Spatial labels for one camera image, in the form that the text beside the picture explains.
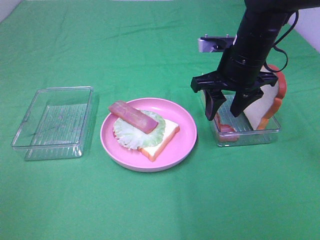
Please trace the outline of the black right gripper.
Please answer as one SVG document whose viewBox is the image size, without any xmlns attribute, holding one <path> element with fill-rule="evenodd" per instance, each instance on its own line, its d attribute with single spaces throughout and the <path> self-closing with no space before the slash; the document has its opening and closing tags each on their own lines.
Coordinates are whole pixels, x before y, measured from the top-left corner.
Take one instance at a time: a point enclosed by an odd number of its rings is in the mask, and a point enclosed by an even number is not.
<svg viewBox="0 0 320 240">
<path fill-rule="evenodd" d="M 227 100 L 222 90 L 236 92 L 230 112 L 238 117 L 249 105 L 260 99 L 264 93 L 260 87 L 274 86 L 278 77 L 271 72 L 262 72 L 262 64 L 248 65 L 248 59 L 235 54 L 229 47 L 224 50 L 217 70 L 194 76 L 190 87 L 196 93 L 204 90 L 205 116 L 212 121 Z"/>
</svg>

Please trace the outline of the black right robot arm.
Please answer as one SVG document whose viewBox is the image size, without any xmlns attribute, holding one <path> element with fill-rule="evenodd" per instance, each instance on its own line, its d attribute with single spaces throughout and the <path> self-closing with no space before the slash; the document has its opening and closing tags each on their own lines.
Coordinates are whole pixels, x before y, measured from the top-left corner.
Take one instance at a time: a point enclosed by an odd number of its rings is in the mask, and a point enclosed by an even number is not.
<svg viewBox="0 0 320 240">
<path fill-rule="evenodd" d="M 261 87 L 274 86 L 278 81 L 276 71 L 266 67 L 271 49 L 275 49 L 278 34 L 292 14 L 300 9 L 319 7 L 318 0 L 247 0 L 246 10 L 236 36 L 203 36 L 199 41 L 207 50 L 221 52 L 217 70 L 195 76 L 191 88 L 205 95 L 205 115 L 213 120 L 220 106 L 226 101 L 222 91 L 234 91 L 230 107 L 234 117 L 239 116 L 250 104 L 263 96 Z"/>
</svg>

